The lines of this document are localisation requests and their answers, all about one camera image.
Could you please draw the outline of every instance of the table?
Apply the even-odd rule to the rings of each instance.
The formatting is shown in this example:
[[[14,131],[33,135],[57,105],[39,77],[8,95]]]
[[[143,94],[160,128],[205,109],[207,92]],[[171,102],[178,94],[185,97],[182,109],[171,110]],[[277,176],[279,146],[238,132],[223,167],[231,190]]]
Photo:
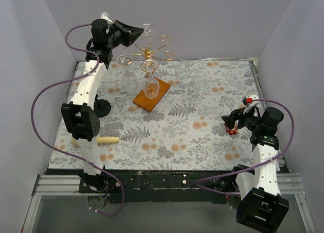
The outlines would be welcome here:
[[[151,113],[132,103],[140,92],[144,72],[133,62],[139,81],[136,93],[126,92],[120,84],[123,68],[112,62],[98,90],[100,99],[111,103],[109,115],[100,119],[100,136],[116,136],[120,143],[98,145],[106,169],[121,170],[231,170],[237,164],[254,164],[250,133],[241,129],[236,135],[225,131],[222,115],[242,107],[244,95],[258,94],[247,60],[196,60],[188,79],[176,79],[177,62],[160,62],[156,76],[171,84],[170,90]],[[75,76],[83,71],[78,64]],[[192,104],[191,77],[203,70],[208,83],[199,104]],[[67,102],[78,81],[71,84]],[[71,134],[61,119],[55,146],[80,155],[71,144]],[[83,162],[52,151],[49,169],[82,169]]]

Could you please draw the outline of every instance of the wooden board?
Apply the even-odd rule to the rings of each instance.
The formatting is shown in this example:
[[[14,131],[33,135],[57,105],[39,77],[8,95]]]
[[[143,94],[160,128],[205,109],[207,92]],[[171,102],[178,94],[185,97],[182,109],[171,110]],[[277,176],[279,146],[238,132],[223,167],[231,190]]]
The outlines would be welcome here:
[[[160,84],[160,90],[158,91],[158,95],[154,99],[147,98],[144,94],[144,91],[141,90],[141,92],[133,100],[133,103],[135,105],[139,106],[140,108],[142,108],[148,112],[151,112],[154,109],[154,107],[158,104],[158,102],[162,99],[164,94],[171,87],[171,85],[169,85],[168,83],[166,83],[162,80],[157,79],[157,81]]]

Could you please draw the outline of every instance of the wooden stick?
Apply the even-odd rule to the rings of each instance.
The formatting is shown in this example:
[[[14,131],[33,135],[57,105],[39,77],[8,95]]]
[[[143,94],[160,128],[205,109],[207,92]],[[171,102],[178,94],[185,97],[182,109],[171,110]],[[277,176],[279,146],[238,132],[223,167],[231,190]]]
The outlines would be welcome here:
[[[72,138],[71,143],[73,145],[77,145],[77,140]],[[106,144],[106,143],[119,143],[118,137],[97,137],[98,144]]]

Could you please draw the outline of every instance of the gold decorative wire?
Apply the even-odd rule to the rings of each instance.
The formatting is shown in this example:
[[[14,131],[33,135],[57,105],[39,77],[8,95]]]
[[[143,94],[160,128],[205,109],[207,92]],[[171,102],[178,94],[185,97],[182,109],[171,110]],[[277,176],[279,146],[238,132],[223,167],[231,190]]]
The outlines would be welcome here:
[[[132,61],[132,59],[131,58],[125,58],[128,62],[127,63],[123,63],[121,60],[120,60],[120,58],[122,57],[123,55],[120,55],[119,56],[119,63],[121,63],[122,65],[130,65],[133,61]]]
[[[171,38],[170,38],[168,35],[162,35],[162,36],[160,37],[160,39],[159,39],[160,42],[167,42],[167,43],[165,43],[164,45],[162,45],[161,47],[159,47],[159,48],[157,48],[157,49],[155,49],[155,50],[153,50],[152,48],[149,47],[149,46],[150,46],[150,43],[151,43],[151,39],[152,39],[152,35],[150,35],[150,39],[149,39],[149,42],[148,42],[148,47],[144,47],[144,48],[140,48],[138,45],[136,45],[136,44],[134,43],[134,45],[135,45],[139,50],[141,50],[141,53],[139,53],[139,54],[131,54],[132,56],[142,56],[142,57],[143,57],[143,62],[142,62],[142,64],[141,64],[141,69],[142,69],[142,71],[144,71],[144,72],[149,72],[148,70],[145,70],[144,67],[143,67],[143,63],[144,63],[145,59],[148,59],[149,57],[152,57],[152,58],[155,58],[155,59],[157,59],[157,60],[161,60],[161,61],[171,61],[171,60],[174,58],[174,54],[173,54],[173,52],[171,52],[171,51],[165,51],[165,52],[164,52],[164,55],[165,55],[167,58],[159,58],[159,57],[155,57],[155,56],[153,56],[153,53],[154,53],[154,52],[156,52],[156,51],[162,49],[163,47],[167,46],[168,44],[170,44],[170,42],[171,42]]]

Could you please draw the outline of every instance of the gray wall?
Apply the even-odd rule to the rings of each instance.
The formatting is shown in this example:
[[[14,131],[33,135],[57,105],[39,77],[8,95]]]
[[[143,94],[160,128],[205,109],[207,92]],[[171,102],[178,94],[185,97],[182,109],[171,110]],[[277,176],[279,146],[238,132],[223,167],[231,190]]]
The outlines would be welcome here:
[[[100,18],[139,26],[155,25],[156,37],[168,34],[178,59],[259,56],[290,0],[45,0],[60,30]],[[71,42],[85,46],[90,29]],[[82,53],[73,53],[84,60]]]
[[[20,232],[37,174],[50,150],[30,122],[37,92],[71,77],[75,59],[44,0],[0,0],[0,231]],[[53,143],[67,86],[41,97],[35,111],[42,136]]]
[[[323,13],[324,0],[291,0],[258,64],[264,96],[282,102],[294,115],[295,138],[285,158],[300,175],[318,232],[324,232]],[[282,146],[290,127],[284,119]]]

